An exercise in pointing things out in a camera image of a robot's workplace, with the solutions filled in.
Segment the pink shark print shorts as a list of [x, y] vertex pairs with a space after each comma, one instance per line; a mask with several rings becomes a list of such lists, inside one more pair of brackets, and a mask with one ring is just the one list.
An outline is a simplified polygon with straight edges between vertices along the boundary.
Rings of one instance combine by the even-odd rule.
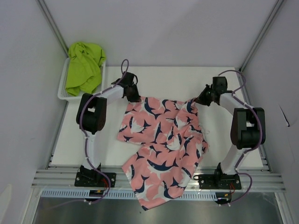
[[[122, 166], [164, 170], [181, 168], [194, 172], [208, 149], [200, 125], [194, 99], [185, 102], [154, 97], [143, 97], [129, 103], [117, 135], [119, 141], [139, 145], [138, 151]], [[182, 196], [182, 193], [158, 193], [150, 190], [138, 199], [144, 210], [162, 205]]]

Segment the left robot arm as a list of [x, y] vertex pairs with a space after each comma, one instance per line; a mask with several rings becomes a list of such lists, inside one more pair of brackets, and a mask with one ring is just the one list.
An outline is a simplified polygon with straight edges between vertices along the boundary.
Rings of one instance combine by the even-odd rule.
[[141, 97], [137, 88], [138, 78], [135, 74], [124, 72], [123, 76], [111, 83], [111, 86], [96, 94], [85, 93], [81, 97], [76, 123], [84, 135], [85, 159], [79, 173], [92, 187], [101, 182], [100, 156], [96, 150], [96, 134], [106, 123], [107, 106], [112, 102], [126, 98], [129, 102], [139, 102]]

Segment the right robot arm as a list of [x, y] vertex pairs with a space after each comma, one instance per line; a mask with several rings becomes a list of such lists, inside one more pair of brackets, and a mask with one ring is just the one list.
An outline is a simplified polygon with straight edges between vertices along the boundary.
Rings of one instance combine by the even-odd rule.
[[238, 175], [238, 167], [246, 156], [265, 142], [265, 112], [263, 108], [241, 101], [234, 91], [228, 90], [227, 79], [220, 76], [213, 77], [212, 84], [206, 85], [196, 102], [206, 106], [214, 102], [233, 116], [230, 130], [232, 145], [213, 177], [214, 185], [224, 188], [230, 183], [229, 176]]

